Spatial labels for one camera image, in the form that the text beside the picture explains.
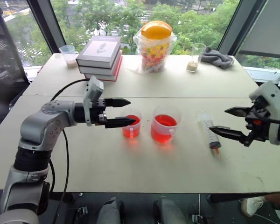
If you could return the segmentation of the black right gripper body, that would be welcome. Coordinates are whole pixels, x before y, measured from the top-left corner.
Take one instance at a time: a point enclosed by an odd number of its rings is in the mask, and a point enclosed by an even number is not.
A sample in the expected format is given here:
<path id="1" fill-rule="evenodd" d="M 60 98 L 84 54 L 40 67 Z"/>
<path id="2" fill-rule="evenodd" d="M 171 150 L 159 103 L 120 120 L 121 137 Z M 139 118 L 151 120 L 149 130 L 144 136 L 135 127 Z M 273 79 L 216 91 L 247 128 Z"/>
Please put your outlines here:
<path id="1" fill-rule="evenodd" d="M 253 100 L 253 103 L 254 105 L 245 117 L 246 128 L 250 130 L 244 140 L 244 146 L 246 147 L 249 147 L 254 140 L 265 142 L 269 139 L 270 123 L 268 122 L 268 116 L 270 113 L 266 110 L 268 102 L 263 96 L 260 96 Z"/>

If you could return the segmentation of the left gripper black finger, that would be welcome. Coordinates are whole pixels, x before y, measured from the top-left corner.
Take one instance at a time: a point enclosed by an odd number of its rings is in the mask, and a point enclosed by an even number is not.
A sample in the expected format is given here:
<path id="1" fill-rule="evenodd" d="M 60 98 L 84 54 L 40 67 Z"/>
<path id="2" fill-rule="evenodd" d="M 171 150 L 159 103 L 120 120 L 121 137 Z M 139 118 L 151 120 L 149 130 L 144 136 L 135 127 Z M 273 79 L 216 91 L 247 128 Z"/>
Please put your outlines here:
<path id="1" fill-rule="evenodd" d="M 129 100 L 124 98 L 105 98 L 105 107 L 124 107 L 131 104 Z"/>
<path id="2" fill-rule="evenodd" d="M 114 119 L 107 119 L 105 122 L 105 128 L 118 128 L 125 127 L 133 124 L 136 119 L 129 117 L 116 117 Z"/>

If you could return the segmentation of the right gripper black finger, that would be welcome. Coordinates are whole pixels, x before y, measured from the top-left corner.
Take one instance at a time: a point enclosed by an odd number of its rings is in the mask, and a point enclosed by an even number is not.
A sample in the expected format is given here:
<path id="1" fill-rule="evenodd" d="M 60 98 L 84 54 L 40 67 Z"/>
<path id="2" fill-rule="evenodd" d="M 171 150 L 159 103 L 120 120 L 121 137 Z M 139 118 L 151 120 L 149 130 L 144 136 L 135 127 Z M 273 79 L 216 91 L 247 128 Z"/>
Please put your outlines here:
<path id="1" fill-rule="evenodd" d="M 250 112 L 250 107 L 238 107 L 238 106 L 236 106 L 236 107 L 226 109 L 224 112 L 228 113 L 228 114 L 231 114 L 233 116 L 236 116 L 236 117 L 246 117 Z"/>
<path id="2" fill-rule="evenodd" d="M 221 137 L 236 140 L 243 145 L 249 145 L 249 142 L 246 141 L 247 136 L 244 135 L 241 131 L 232 130 L 229 127 L 224 126 L 211 126 L 209 129 L 213 133 L 220 135 Z"/>

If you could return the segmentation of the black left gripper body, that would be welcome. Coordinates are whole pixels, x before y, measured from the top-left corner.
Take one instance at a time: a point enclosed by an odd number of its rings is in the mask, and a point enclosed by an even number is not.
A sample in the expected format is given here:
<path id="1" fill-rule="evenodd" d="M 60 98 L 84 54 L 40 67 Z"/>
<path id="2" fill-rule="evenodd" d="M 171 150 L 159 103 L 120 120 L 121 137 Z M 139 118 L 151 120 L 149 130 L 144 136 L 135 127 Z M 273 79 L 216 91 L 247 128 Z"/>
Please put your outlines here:
<path id="1" fill-rule="evenodd" d="M 92 123 L 95 125 L 105 125 L 107 117 L 105 114 L 105 99 L 100 98 L 92 105 Z"/>

